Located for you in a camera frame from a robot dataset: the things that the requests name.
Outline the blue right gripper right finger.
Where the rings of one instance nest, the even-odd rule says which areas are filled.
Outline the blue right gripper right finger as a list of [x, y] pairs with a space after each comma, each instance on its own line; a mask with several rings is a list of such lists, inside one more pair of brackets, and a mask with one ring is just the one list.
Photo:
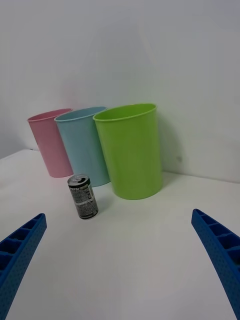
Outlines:
[[240, 319], [240, 237], [199, 209], [192, 211], [191, 224]]

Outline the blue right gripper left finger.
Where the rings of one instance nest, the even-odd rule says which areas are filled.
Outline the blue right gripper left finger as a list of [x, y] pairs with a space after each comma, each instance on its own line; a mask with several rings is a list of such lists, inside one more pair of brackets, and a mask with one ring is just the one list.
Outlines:
[[46, 215], [40, 213], [0, 242], [0, 319], [2, 320], [8, 315], [46, 229]]

